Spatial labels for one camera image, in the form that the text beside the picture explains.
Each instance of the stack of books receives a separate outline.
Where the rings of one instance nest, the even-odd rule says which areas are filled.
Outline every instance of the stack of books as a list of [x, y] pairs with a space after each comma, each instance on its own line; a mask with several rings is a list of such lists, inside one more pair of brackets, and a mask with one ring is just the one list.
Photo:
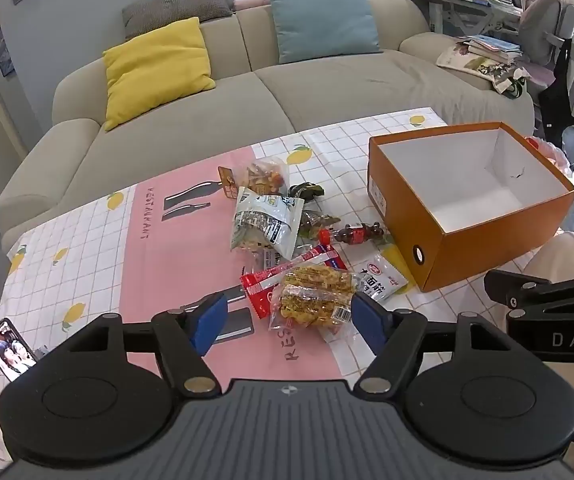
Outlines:
[[493, 59], [499, 63], [511, 63], [523, 55], [520, 46], [509, 41], [497, 40], [489, 36], [467, 36], [462, 43], [472, 54]]

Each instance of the sofa backrest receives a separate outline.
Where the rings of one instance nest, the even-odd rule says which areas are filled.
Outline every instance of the sofa backrest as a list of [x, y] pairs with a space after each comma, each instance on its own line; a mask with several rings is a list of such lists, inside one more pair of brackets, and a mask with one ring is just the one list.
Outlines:
[[[376, 21], [379, 46], [398, 50], [407, 38], [427, 32], [429, 27], [410, 0], [368, 0]], [[278, 44], [272, 7], [239, 10], [233, 16], [201, 23], [209, 52], [211, 77], [222, 79], [278, 64]], [[66, 76], [53, 98], [53, 124], [72, 119], [104, 123], [107, 109], [107, 79], [102, 59]]]

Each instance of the red bottle cap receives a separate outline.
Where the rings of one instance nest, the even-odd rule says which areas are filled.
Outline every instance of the red bottle cap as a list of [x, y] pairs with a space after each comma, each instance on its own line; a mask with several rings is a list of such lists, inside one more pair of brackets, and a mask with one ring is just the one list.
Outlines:
[[318, 241], [323, 245], [329, 245], [331, 243], [331, 232], [329, 229], [321, 229], [318, 232]]

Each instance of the brown textured pillow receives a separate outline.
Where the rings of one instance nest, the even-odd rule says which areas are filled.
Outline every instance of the brown textured pillow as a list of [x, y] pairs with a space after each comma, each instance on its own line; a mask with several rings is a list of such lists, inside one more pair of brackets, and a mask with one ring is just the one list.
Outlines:
[[140, 0], [122, 10], [125, 38], [198, 16], [201, 22], [231, 16], [227, 0]]

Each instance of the box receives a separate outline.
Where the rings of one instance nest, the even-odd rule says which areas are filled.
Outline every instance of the box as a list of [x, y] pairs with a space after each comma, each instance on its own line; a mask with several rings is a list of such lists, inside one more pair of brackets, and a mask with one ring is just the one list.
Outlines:
[[543, 245], [574, 185], [503, 123], [372, 137], [368, 193], [423, 291]]

